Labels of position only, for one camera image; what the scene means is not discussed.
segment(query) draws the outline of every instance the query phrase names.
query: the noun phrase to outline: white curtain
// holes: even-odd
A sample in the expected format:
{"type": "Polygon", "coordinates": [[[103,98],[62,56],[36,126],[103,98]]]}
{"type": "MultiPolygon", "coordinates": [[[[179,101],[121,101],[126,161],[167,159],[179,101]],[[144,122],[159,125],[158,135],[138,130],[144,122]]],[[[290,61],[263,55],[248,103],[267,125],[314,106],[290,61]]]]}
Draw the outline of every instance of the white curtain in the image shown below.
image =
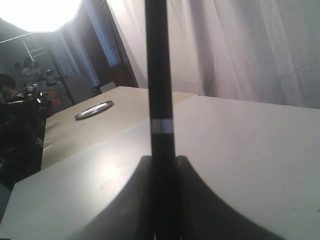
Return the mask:
{"type": "MultiPolygon", "coordinates": [[[[144,0],[107,0],[141,88],[144,0]]],[[[319,0],[167,0],[172,88],[320,108],[319,0]]]]}

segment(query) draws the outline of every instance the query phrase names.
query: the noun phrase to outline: studio light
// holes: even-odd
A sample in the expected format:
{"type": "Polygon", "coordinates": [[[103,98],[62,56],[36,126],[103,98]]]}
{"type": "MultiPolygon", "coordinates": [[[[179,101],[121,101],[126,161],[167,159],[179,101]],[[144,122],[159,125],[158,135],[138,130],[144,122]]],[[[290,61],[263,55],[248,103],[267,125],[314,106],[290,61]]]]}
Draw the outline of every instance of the studio light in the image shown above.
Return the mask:
{"type": "Polygon", "coordinates": [[[1,0],[0,18],[34,32],[54,32],[72,21],[82,0],[1,0]]]}

